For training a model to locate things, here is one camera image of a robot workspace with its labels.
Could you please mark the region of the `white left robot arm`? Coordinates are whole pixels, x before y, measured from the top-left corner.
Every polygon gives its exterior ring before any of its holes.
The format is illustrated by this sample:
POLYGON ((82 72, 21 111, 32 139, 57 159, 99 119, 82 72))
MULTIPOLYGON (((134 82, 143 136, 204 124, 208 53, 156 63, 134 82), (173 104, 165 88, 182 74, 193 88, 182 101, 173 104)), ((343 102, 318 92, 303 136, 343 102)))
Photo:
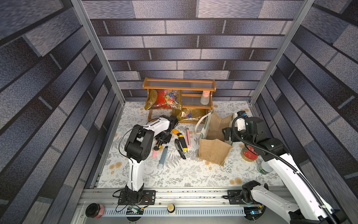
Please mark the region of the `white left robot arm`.
POLYGON ((156 139, 160 146, 169 143, 171 132, 178 123, 179 120, 174 115, 162 115, 144 126, 135 125, 131 130, 125 144, 126 157, 129 160, 129 180, 125 193, 127 198, 135 203, 140 202, 143 196, 144 161, 153 149, 153 140, 156 139))

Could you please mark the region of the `grey blue art knife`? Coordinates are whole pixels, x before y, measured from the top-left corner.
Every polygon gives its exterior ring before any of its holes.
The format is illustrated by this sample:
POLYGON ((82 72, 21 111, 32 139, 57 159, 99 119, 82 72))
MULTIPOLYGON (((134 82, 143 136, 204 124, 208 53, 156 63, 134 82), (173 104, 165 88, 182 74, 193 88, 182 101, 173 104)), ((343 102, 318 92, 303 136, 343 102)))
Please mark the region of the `grey blue art knife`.
POLYGON ((168 153, 168 146, 165 146, 164 149, 163 149, 159 164, 158 164, 158 169, 159 170, 162 170, 164 168, 167 153, 168 153))

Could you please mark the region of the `green jute Christmas bag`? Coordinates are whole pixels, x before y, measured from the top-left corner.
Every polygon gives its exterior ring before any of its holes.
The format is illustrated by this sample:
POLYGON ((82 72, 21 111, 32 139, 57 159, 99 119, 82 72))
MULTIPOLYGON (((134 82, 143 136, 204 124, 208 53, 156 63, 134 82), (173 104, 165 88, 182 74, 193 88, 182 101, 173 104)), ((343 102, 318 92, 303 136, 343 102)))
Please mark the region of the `green jute Christmas bag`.
POLYGON ((224 166, 231 149, 231 140, 226 140, 223 129, 231 128, 234 115, 221 118, 215 111, 204 115, 195 126, 195 133, 200 135, 197 157, 224 166))

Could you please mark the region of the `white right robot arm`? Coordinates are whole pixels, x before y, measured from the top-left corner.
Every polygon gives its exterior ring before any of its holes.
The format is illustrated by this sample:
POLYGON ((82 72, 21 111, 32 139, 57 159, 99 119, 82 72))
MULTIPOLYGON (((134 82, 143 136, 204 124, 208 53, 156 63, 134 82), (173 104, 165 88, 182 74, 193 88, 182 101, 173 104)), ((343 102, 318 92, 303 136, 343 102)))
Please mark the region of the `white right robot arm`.
POLYGON ((222 129, 222 132, 226 140, 242 142, 250 152, 259 155, 280 176, 296 202, 282 199, 257 181, 245 183, 233 199, 263 205, 289 224, 342 224, 347 220, 341 210, 332 208, 318 194, 285 145, 268 136, 262 119, 239 111, 231 127, 222 129))

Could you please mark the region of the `yellow black utility knife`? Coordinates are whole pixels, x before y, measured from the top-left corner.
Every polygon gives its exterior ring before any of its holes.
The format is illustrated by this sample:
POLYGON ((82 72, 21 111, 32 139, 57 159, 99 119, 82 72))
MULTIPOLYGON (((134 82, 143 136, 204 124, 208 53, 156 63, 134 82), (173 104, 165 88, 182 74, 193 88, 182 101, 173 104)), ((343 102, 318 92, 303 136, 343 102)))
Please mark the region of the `yellow black utility knife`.
POLYGON ((156 142, 156 144, 155 144, 153 150, 154 150, 154 151, 159 151, 159 150, 161 149, 161 147, 162 147, 162 144, 163 144, 163 141, 162 141, 162 140, 157 140, 157 142, 156 142))

